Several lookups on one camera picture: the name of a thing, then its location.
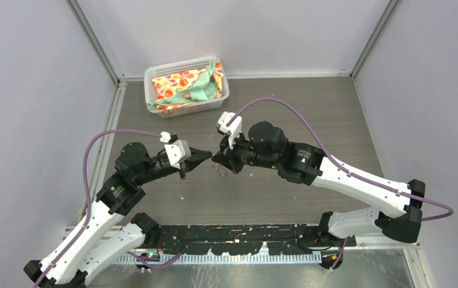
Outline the metal key organizer plate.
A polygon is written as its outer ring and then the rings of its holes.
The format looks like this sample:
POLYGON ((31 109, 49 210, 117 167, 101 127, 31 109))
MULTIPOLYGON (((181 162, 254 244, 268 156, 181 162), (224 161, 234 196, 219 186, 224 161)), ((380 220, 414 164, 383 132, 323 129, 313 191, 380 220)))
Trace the metal key organizer plate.
POLYGON ((213 163, 212 168, 214 169, 219 178, 225 178, 229 174, 228 170, 219 163, 213 163))

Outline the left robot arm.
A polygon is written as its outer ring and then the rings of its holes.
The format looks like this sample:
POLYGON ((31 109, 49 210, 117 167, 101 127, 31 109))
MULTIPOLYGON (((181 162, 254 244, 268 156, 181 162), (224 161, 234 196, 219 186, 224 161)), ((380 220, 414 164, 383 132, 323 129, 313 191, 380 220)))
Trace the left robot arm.
POLYGON ((84 219, 47 257, 29 261, 25 274, 34 287, 86 287, 123 253, 139 246, 154 247, 161 227, 144 212, 136 214, 118 235, 98 243, 144 198, 142 185, 175 173, 185 179, 186 173, 211 156, 184 140, 166 143, 155 156, 142 143, 125 145, 115 161, 116 172, 105 181, 84 219))

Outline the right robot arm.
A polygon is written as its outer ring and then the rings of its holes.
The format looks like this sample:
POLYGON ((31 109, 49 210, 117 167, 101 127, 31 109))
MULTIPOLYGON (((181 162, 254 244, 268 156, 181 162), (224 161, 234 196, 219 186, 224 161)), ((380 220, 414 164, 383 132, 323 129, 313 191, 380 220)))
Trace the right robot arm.
POLYGON ((216 129, 224 138, 213 162, 233 173, 244 166, 273 169, 288 182, 334 190, 368 204, 368 208, 351 212, 323 213, 317 230, 321 244, 329 247, 349 236, 372 233, 404 243, 417 241, 423 182, 396 182, 367 173, 313 145, 290 142, 280 128, 267 121, 253 125, 244 136, 241 117, 230 123, 231 117, 227 114, 217 122, 216 129))

